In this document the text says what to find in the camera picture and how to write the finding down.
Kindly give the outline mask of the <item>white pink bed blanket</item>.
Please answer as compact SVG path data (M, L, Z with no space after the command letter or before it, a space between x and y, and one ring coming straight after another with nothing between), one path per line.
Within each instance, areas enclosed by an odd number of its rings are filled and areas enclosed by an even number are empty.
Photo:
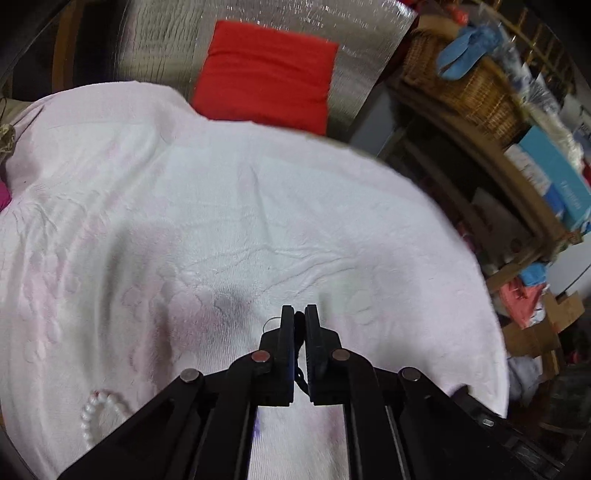
M138 410L228 368L286 305L374 366L468 385L499 415L506 349L477 261L438 205L367 155L214 122L176 91L105 83L14 119L1 214L1 409L41 479L86 450L96 391Z

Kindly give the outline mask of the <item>wooden shelf table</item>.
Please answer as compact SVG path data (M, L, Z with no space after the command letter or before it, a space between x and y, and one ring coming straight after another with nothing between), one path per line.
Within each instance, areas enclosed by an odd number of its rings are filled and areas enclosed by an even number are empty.
M399 128L381 157L400 155L423 170L468 226L479 248L491 293L535 261L553 261L583 241L552 213L498 144L458 114L402 80L387 82ZM493 238L492 226L472 203L482 189L507 208L526 231L523 241Z

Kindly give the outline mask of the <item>white blue box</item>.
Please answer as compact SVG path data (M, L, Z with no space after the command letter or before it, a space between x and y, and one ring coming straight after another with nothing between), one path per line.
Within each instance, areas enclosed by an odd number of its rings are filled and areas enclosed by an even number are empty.
M554 184L535 160L518 144L511 145L505 151L505 156L544 199L553 215L562 221L566 211L565 204Z

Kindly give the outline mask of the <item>teal fashion box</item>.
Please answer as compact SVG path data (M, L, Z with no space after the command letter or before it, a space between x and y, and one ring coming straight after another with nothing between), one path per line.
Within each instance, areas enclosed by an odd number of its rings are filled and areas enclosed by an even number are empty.
M584 232L590 220L590 188L587 182L539 127L532 126L519 145L556 188L565 205L566 228L571 232Z

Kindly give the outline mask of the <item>red cushion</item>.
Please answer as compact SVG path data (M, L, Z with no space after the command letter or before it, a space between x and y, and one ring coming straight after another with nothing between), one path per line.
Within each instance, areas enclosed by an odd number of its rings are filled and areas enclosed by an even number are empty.
M211 120L324 136L338 50L320 37L219 20L190 105Z

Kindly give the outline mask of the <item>wicker basket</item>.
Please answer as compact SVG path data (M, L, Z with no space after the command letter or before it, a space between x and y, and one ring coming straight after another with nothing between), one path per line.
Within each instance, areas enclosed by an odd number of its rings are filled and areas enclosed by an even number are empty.
M402 79L502 145L510 145L525 129L526 117L509 81L489 59L478 61L458 80L443 79L437 73L436 59L450 43L449 36L433 30L413 32Z

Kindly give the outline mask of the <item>magenta pillow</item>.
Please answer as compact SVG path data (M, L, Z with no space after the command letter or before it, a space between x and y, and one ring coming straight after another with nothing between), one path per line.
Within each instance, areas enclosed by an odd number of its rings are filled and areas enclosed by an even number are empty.
M4 181L0 180L0 211L3 211L11 202L11 193Z

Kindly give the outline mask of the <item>blue cloth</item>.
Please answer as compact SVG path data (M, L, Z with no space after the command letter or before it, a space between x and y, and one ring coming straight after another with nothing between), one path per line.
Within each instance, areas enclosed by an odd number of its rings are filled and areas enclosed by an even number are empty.
M492 27L463 28L459 36L439 53L436 59L438 76L447 81L460 80L502 41L500 31Z

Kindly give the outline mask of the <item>silver foil insulation mat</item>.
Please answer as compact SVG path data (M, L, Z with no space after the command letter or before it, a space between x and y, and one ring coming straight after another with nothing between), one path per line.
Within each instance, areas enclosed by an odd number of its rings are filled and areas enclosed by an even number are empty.
M401 1L128 1L113 59L116 80L169 86L191 100L214 57L229 75L266 56L281 92L317 86L325 131L345 139L416 12Z

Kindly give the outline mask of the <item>patterned small pouch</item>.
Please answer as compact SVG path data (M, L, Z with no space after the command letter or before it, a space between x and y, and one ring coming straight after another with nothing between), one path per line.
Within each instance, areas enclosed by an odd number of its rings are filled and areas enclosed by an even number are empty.
M0 126L0 160L9 158L15 150L16 132L13 125L9 123Z

